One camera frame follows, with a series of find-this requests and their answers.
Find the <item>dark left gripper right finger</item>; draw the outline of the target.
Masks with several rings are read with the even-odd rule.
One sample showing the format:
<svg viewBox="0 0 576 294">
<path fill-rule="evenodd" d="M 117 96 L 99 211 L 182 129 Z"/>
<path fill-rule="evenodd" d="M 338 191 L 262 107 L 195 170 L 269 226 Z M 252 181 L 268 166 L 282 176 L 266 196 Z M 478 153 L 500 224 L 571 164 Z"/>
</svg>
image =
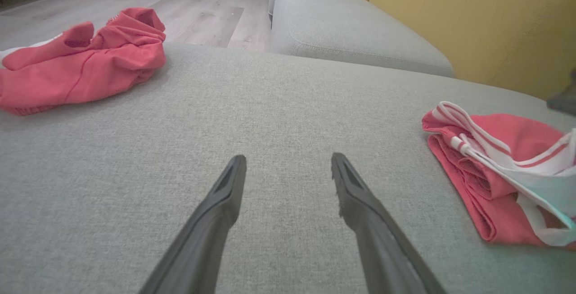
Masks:
<svg viewBox="0 0 576 294">
<path fill-rule="evenodd" d="M 339 214 L 355 233 L 368 292 L 444 294 L 436 276 L 347 157 L 333 153 Z"/>
</svg>

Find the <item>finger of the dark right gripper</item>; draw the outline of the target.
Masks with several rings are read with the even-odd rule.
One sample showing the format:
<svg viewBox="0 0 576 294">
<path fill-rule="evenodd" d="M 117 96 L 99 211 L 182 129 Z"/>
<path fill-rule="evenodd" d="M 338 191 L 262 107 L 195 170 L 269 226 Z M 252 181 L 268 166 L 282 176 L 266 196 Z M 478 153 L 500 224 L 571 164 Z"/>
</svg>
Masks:
<svg viewBox="0 0 576 294">
<path fill-rule="evenodd" d="M 565 113 L 567 115 L 576 115 L 576 71 L 570 74 L 571 82 L 558 95 L 546 101 L 547 108 Z"/>
</svg>

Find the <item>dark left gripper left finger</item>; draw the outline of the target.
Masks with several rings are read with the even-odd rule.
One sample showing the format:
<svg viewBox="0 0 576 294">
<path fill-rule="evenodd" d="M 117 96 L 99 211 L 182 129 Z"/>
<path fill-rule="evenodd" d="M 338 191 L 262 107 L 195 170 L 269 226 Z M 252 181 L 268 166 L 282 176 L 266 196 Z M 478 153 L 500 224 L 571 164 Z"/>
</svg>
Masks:
<svg viewBox="0 0 576 294">
<path fill-rule="evenodd" d="M 239 217 L 245 156 L 230 159 L 140 289 L 142 294 L 213 294 L 229 230 Z"/>
</svg>

